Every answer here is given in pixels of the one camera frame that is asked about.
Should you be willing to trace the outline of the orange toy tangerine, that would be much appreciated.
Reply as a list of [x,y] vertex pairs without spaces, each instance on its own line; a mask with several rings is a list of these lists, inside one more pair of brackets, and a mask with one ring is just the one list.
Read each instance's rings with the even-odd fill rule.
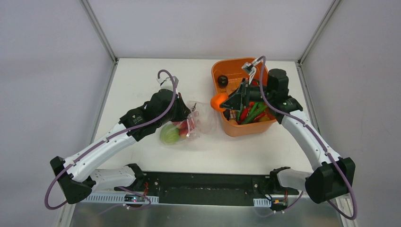
[[213,96],[210,100],[211,107],[217,112],[224,112],[225,108],[220,105],[224,103],[228,99],[228,95],[226,93],[218,93]]

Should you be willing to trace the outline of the dark purple toy mangosteen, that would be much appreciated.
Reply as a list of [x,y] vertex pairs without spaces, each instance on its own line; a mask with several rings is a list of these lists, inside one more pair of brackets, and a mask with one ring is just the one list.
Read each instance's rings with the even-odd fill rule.
[[225,88],[228,86],[229,81],[226,75],[221,75],[217,78],[217,83],[220,88]]

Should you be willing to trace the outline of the green toy cabbage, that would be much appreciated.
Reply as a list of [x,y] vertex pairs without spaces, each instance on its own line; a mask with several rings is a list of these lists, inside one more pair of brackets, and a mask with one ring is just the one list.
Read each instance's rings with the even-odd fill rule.
[[159,139],[165,145],[173,145],[179,141],[179,129],[173,124],[163,126],[160,131]]

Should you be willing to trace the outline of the red toy lychee bunch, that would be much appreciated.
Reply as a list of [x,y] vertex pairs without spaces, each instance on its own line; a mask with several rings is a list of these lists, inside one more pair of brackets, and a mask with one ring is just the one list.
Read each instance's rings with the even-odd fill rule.
[[196,135],[196,121],[199,113],[197,111],[188,115],[188,118],[177,125],[181,139],[189,139]]

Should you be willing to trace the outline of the clear pink zip top bag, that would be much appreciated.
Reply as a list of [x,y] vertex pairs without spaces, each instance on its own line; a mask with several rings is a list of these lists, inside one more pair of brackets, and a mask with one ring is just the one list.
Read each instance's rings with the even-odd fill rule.
[[166,146],[188,143],[203,135],[215,132],[217,113],[207,103],[189,101],[189,115],[183,121],[168,122],[159,133],[159,140]]

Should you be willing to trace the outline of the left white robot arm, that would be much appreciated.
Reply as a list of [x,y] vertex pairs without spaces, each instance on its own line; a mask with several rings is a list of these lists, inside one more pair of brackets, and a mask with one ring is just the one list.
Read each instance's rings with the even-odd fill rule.
[[55,157],[50,165],[57,177],[66,202],[78,203],[92,192],[122,188],[139,191],[145,175],[137,164],[118,169],[99,169],[119,151],[151,135],[168,122],[182,122],[190,109],[180,93],[160,89],[142,106],[129,110],[104,136],[68,158]]

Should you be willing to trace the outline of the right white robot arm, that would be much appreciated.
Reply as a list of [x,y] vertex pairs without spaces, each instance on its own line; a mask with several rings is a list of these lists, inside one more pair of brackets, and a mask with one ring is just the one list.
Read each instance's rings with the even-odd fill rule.
[[239,111],[250,102],[268,101],[270,114],[303,150],[313,171],[297,171],[289,167],[274,170],[274,177],[268,181],[271,192],[279,194],[286,188],[304,191],[317,204],[345,194],[354,198],[354,161],[349,157],[342,158],[318,134],[300,103],[289,95],[288,83],[286,71],[271,69],[265,86],[248,85],[247,80],[243,80],[234,92],[223,95],[222,100],[214,101],[213,105],[215,109]]

